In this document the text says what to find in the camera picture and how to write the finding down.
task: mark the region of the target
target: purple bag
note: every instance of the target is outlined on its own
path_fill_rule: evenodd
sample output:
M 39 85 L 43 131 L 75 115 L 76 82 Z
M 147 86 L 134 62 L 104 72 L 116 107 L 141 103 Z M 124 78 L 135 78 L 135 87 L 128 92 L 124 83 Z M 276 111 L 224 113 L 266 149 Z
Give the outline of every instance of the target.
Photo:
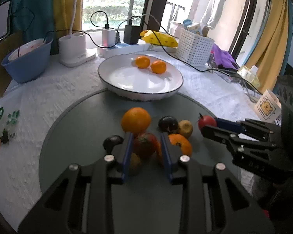
M 215 63 L 217 67 L 222 65 L 224 68 L 239 69 L 236 61 L 227 51 L 221 50 L 216 44 L 213 45 L 212 52 L 214 53 Z

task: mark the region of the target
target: computer screen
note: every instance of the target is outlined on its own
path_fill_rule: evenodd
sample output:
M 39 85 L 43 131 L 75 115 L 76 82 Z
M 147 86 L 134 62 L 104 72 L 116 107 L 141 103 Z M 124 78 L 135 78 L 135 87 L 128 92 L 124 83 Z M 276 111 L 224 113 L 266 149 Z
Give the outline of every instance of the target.
M 6 37 L 10 31 L 11 0 L 0 4 L 0 39 Z

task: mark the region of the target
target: black cable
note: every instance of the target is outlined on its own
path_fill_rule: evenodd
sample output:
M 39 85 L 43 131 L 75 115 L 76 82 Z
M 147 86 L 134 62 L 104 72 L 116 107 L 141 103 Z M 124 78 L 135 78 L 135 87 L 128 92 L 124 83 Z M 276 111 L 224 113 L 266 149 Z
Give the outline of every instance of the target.
M 248 83 L 248 84 L 249 84 L 253 89 L 255 89 L 260 95 L 262 95 L 262 94 L 261 94 L 261 93 L 255 88 L 254 85 L 252 85 L 250 82 L 248 82 L 247 80 L 245 80 L 244 78 L 242 78 L 240 75 L 239 75 L 239 76 L 228 75 L 226 72 L 224 72 L 224 71 L 222 71 L 222 70 L 220 70 L 220 69 L 215 69 L 215 68 L 209 68 L 209 69 L 206 69 L 206 70 L 200 70 L 200 69 L 198 69 L 198 68 L 192 66 L 191 64 L 189 64 L 189 63 L 187 63 L 187 62 L 185 62 L 185 61 L 183 61 L 183 60 L 180 60 L 180 59 L 177 58 L 177 57 L 172 56 L 170 53 L 168 53 L 168 52 L 165 50 L 165 48 L 164 48 L 163 45 L 161 44 L 159 38 L 158 38 L 157 35 L 155 34 L 155 32 L 154 32 L 152 29 L 151 29 L 151 31 L 153 32 L 153 34 L 155 35 L 156 39 L 157 39 L 158 42 L 160 43 L 160 46 L 163 48 L 164 52 L 165 52 L 166 54 L 168 54 L 170 57 L 175 58 L 176 60 L 179 60 L 179 61 L 185 63 L 186 65 L 188 65 L 188 66 L 194 68 L 195 70 L 197 70 L 197 71 L 199 71 L 199 72 L 218 71 L 218 72 L 220 72 L 220 73 L 222 73 L 222 74 L 224 74 L 224 75 L 226 75 L 226 76 L 230 76 L 230 77 L 234 77 L 234 78 L 241 79 L 241 80 L 243 80 L 244 82 Z
M 98 12 L 102 12 L 102 13 L 105 14 L 105 16 L 106 16 L 106 23 L 108 24 L 108 16 L 107 16 L 107 14 L 106 14 L 104 11 L 95 11 L 95 12 L 93 12 L 92 15 L 91 15 L 91 17 L 90 17 L 90 22 L 91 22 L 95 27 L 104 27 L 104 26 L 96 26 L 96 25 L 92 22 L 92 16 L 93 16 L 94 14 L 98 13 Z
M 26 30 L 24 31 L 24 33 L 25 33 L 25 32 L 27 32 L 27 30 L 29 29 L 29 27 L 30 27 L 31 24 L 33 23 L 33 21 L 34 21 L 34 19 L 35 19 L 35 14 L 34 14 L 34 12 L 33 12 L 30 8 L 24 6 L 24 7 L 21 7 L 20 9 L 18 9 L 18 10 L 16 10 L 16 11 L 14 11 L 14 12 L 11 14 L 11 17 L 13 17 L 14 14 L 16 14 L 16 13 L 19 12 L 19 11 L 21 11 L 22 9 L 28 9 L 29 12 L 30 12 L 30 13 L 32 14 L 32 16 L 33 16 L 33 17 L 32 17 L 32 20 L 30 21 L 29 25 L 27 26 Z M 18 47 L 17 57 L 20 56 L 20 48 L 21 48 L 21 46 Z
M 93 16 L 94 14 L 96 14 L 97 12 L 103 12 L 103 13 L 105 14 L 105 16 L 106 16 L 106 24 L 108 24 L 108 16 L 107 16 L 107 14 L 106 14 L 104 11 L 95 11 L 95 12 L 93 12 L 92 15 L 91 15 L 91 17 L 90 17 L 90 22 L 91 22 L 92 25 L 95 26 L 95 27 L 98 27 L 98 28 L 105 28 L 105 26 L 96 26 L 96 25 L 92 22 L 92 16 Z M 117 31 L 118 34 L 119 34 L 118 29 L 116 30 L 115 28 L 112 28 L 112 27 L 109 27 L 109 28 L 111 28 L 111 29 Z
M 165 31 L 165 33 L 167 33 L 168 35 L 170 35 L 171 37 L 174 37 L 174 38 L 176 38 L 176 39 L 178 39 L 178 37 L 175 37 L 174 35 L 171 35 L 168 31 L 166 31 L 166 29 L 163 27 L 163 26 L 161 26 L 160 25 L 160 28 L 162 28 L 164 31 Z
M 48 35 L 49 33 L 51 33 L 51 32 L 63 32 L 63 31 L 69 31 L 69 29 L 48 31 L 48 32 L 45 34 L 45 37 L 44 37 L 44 39 L 43 39 L 43 42 L 45 42 L 46 37 L 47 37 L 47 35 Z M 89 36 L 89 38 L 91 39 L 91 41 L 93 42 L 93 44 L 96 45 L 96 46 L 99 47 L 99 48 L 111 48 L 111 47 L 117 45 L 117 43 L 115 43 L 113 46 L 108 46 L 108 47 L 105 47 L 105 46 L 99 46 L 97 43 L 94 42 L 94 40 L 92 39 L 92 37 L 91 37 L 91 35 L 90 35 L 89 33 L 84 32 L 84 31 L 79 31 L 79 30 L 72 30 L 72 31 L 74 31 L 74 32 L 82 32 L 82 33 L 87 34 L 87 35 Z

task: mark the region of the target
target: yellow package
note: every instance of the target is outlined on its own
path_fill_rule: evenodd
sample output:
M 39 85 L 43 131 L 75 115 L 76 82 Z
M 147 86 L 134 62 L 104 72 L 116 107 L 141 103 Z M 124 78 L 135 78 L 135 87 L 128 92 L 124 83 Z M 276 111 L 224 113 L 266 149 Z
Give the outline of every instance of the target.
M 161 44 L 163 46 L 169 46 L 169 47 L 177 47 L 178 43 L 175 40 L 174 37 L 171 37 L 167 34 L 161 33 L 161 32 L 154 32 L 158 39 L 160 40 Z M 151 30 L 146 30 L 140 33 L 140 36 L 142 36 L 141 39 L 143 39 L 146 43 L 154 44 L 154 45 L 160 45 L 157 38 L 154 36 L 154 33 Z

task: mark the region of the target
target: white plate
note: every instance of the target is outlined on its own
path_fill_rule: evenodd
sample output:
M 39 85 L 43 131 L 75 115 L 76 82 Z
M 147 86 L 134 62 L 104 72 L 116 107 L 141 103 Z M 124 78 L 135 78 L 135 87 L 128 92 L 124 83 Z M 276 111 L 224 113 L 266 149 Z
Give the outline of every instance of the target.
M 136 66 L 135 59 L 138 56 L 142 54 L 116 55 L 100 64 L 99 77 L 110 91 L 129 99 L 150 101 L 169 97 L 182 86 L 183 77 L 173 65 L 165 62 L 166 72 L 155 74 L 151 66 L 145 69 Z M 150 59 L 150 64 L 160 60 L 147 57 Z
M 37 39 L 37 40 L 33 40 L 31 42 L 28 42 L 22 46 L 20 46 L 20 56 L 18 56 L 18 48 L 16 48 L 12 54 L 10 54 L 10 56 L 8 57 L 9 61 L 12 61 L 18 57 L 21 57 L 24 54 L 29 53 L 30 51 L 33 51 L 34 49 L 40 47 L 41 45 L 44 45 L 45 43 L 43 42 L 43 38 L 42 39 Z

